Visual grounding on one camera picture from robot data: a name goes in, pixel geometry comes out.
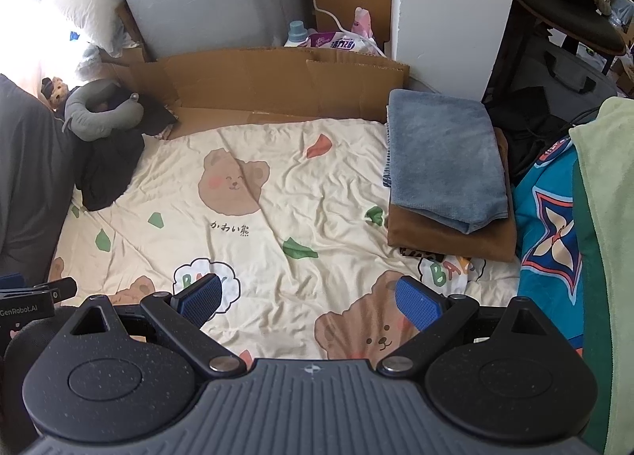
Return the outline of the black garment pile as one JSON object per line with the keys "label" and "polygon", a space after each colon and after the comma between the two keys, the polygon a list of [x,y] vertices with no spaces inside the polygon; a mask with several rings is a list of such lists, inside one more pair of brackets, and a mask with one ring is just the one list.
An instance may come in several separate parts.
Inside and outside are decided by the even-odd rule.
{"label": "black garment pile", "polygon": [[177,124],[177,118],[153,97],[140,95],[139,103],[143,117],[131,129],[114,129],[91,142],[73,135],[75,187],[89,211],[111,206],[126,191],[143,154],[144,135],[167,137]]}

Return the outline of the purple white packaging bag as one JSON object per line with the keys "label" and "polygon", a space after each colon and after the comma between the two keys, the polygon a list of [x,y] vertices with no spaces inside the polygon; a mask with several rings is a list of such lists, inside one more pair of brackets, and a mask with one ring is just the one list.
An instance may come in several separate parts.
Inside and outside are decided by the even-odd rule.
{"label": "purple white packaging bag", "polygon": [[309,34],[307,40],[310,48],[338,49],[339,51],[386,57],[374,39],[369,10],[361,7],[355,9],[351,30],[343,28],[341,22],[331,12],[321,9],[318,9],[318,12],[330,16],[338,30]]}

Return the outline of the teal detergent bottle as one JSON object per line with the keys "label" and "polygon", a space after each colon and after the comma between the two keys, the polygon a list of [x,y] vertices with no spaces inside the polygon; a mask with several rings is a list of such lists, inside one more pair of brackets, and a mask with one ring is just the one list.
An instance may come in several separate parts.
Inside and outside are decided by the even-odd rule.
{"label": "teal detergent bottle", "polygon": [[285,48],[305,48],[309,45],[309,33],[300,19],[291,21],[288,25]]}

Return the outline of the cream bear print bedsheet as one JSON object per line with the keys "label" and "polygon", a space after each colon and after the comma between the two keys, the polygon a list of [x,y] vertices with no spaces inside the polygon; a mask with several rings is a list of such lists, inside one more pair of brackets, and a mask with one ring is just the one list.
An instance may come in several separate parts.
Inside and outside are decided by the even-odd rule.
{"label": "cream bear print bedsheet", "polygon": [[507,304],[516,262],[389,245],[385,155],[384,127],[360,119],[149,137],[110,207],[73,196],[50,276],[127,305],[214,274],[222,297],[202,328],[246,361],[379,361],[416,334],[395,301],[404,276]]}

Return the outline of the grey plush toy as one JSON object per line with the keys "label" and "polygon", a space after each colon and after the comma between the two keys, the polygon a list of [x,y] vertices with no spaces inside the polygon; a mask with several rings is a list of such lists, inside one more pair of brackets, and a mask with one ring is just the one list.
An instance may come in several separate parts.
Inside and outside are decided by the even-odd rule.
{"label": "grey plush toy", "polygon": [[114,130],[129,130],[141,122],[144,107],[137,93],[110,107],[109,101],[122,87],[114,80],[95,80],[77,87],[63,107],[63,130],[70,130],[84,142],[109,137]]}

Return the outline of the flattened brown cardboard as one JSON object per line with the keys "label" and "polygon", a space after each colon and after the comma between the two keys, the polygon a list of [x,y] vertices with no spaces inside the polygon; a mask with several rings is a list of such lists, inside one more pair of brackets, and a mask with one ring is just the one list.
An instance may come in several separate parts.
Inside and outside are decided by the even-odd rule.
{"label": "flattened brown cardboard", "polygon": [[384,122],[409,66],[339,49],[216,49],[157,61],[104,60],[103,78],[146,93],[178,119],[172,137],[226,126],[361,118]]}

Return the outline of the light blue denim jeans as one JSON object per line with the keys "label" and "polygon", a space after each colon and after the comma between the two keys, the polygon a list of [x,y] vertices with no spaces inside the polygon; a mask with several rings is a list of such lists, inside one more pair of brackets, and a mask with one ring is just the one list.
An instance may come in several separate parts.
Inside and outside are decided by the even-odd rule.
{"label": "light blue denim jeans", "polygon": [[505,171],[482,103],[396,89],[387,132],[393,205],[462,234],[508,217]]}

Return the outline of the light green towel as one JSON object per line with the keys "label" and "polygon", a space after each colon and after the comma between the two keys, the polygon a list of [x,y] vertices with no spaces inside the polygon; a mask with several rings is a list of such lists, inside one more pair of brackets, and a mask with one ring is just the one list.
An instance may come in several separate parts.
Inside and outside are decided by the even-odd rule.
{"label": "light green towel", "polygon": [[582,258],[582,357],[598,383],[584,440],[633,452],[633,101],[609,98],[575,127],[574,220]]}

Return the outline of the round dark side table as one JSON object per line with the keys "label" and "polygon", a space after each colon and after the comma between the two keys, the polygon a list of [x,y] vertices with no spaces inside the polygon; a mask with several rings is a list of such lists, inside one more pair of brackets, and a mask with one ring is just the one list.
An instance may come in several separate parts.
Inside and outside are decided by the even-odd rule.
{"label": "round dark side table", "polygon": [[561,48],[577,54],[580,44],[604,58],[602,73],[607,74],[614,60],[625,53],[621,32],[596,11],[581,11],[565,0],[516,0],[539,22],[560,31]]}

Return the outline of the dark grey duvet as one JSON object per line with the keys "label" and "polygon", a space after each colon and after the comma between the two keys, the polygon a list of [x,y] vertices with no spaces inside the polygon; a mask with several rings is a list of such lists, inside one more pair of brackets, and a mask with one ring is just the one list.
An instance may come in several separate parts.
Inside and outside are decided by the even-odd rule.
{"label": "dark grey duvet", "polygon": [[40,100],[1,78],[1,274],[46,281],[74,187],[74,137]]}

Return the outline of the brown teddy bear toy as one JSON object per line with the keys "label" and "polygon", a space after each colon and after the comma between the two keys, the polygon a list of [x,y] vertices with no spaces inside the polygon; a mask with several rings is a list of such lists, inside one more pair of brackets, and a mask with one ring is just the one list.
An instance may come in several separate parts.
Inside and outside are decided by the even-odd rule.
{"label": "brown teddy bear toy", "polygon": [[40,94],[53,111],[58,111],[69,97],[69,87],[61,78],[43,78]]}

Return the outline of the colourful patterned teal garment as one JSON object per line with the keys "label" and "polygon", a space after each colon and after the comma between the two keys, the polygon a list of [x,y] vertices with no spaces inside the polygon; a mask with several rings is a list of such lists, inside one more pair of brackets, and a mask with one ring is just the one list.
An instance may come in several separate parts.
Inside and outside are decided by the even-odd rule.
{"label": "colourful patterned teal garment", "polygon": [[571,346],[581,351],[584,285],[573,210],[576,161],[569,137],[547,148],[515,187],[514,207],[518,294],[535,302]]}

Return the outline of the white pillow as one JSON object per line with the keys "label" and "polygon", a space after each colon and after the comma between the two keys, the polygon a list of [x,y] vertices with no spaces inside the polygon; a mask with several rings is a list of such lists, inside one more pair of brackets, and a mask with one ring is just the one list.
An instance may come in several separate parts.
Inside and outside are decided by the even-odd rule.
{"label": "white pillow", "polygon": [[125,0],[34,0],[53,19],[65,19],[75,31],[113,57],[129,45],[117,9]]}

